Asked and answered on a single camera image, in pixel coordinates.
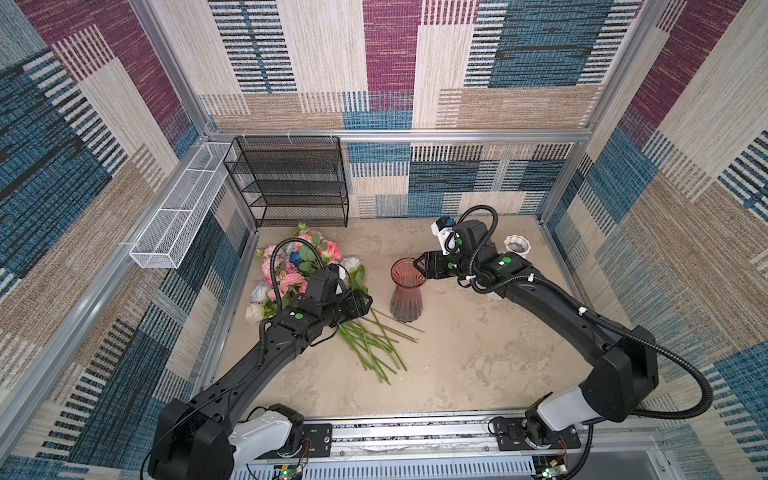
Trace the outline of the red ribbed glass vase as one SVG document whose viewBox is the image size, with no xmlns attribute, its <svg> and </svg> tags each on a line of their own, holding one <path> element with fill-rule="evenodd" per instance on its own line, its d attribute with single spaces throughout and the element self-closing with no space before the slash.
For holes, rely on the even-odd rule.
<svg viewBox="0 0 768 480">
<path fill-rule="evenodd" d="M 426 282 L 424 275 L 414 266 L 414 258 L 397 260 L 390 269 L 395 290 L 390 300 L 392 317 L 401 323 L 417 320 L 423 312 L 421 287 Z"/>
</svg>

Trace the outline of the blue artificial rose stem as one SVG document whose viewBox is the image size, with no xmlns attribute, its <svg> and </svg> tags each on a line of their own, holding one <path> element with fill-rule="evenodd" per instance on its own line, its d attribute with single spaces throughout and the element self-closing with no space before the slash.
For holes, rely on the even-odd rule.
<svg viewBox="0 0 768 480">
<path fill-rule="evenodd" d="M 296 268 L 299 268 L 302 263 L 301 255 L 298 251 L 293 251 L 289 255 L 289 262 Z"/>
</svg>

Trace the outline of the white ribbed ceramic vase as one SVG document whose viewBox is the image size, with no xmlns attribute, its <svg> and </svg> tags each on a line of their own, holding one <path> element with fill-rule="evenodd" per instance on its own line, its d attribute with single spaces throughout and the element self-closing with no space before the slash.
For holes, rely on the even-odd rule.
<svg viewBox="0 0 768 480">
<path fill-rule="evenodd" d="M 504 240 L 505 250 L 515 253 L 524 259 L 528 258 L 531 251 L 531 243 L 523 236 L 510 235 Z"/>
</svg>

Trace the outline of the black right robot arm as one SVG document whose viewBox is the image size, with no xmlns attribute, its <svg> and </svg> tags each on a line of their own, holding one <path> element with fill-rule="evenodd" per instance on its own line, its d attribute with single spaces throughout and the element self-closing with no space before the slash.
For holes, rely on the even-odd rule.
<svg viewBox="0 0 768 480">
<path fill-rule="evenodd" d="M 479 220 L 454 222 L 441 217 L 431 226 L 440 247 L 418 257 L 415 268 L 427 279 L 455 277 L 533 313 L 570 343 L 592 370 L 578 385 L 548 394 L 525 414 L 528 438 L 544 445 L 576 423 L 619 423 L 634 414 L 658 385 L 658 361 L 650 348 L 653 335 L 607 321 L 600 326 L 589 310 L 548 281 L 517 252 L 497 251 Z"/>
</svg>

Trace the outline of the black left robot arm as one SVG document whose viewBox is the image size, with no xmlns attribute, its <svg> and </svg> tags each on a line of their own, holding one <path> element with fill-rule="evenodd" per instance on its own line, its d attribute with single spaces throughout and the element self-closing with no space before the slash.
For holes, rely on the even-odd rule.
<svg viewBox="0 0 768 480">
<path fill-rule="evenodd" d="M 234 367 L 192 399 L 164 408 L 142 474 L 229 479 L 264 454 L 295 454 L 304 438 L 301 414 L 281 404 L 250 421 L 243 414 L 281 369 L 318 343 L 325 327 L 367 315 L 372 303 L 338 273 L 314 273 L 304 294 L 260 326 L 258 342 Z"/>
</svg>

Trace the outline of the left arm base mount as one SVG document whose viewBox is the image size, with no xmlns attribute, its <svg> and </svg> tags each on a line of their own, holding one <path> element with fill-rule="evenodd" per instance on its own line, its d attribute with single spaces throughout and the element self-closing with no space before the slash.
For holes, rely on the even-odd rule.
<svg viewBox="0 0 768 480">
<path fill-rule="evenodd" d="M 331 454 L 330 423 L 307 423 L 283 404 L 254 407 L 238 421 L 230 436 L 237 461 L 327 458 Z"/>
</svg>

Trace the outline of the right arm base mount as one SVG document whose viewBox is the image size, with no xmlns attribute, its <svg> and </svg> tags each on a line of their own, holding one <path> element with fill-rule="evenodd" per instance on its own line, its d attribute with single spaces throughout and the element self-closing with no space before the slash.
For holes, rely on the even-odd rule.
<svg viewBox="0 0 768 480">
<path fill-rule="evenodd" d="M 550 429 L 537 413 L 537 407 L 551 396 L 548 393 L 529 407 L 522 417 L 495 416 L 487 423 L 500 451 L 579 449 L 581 439 L 574 425 L 561 431 Z"/>
</svg>

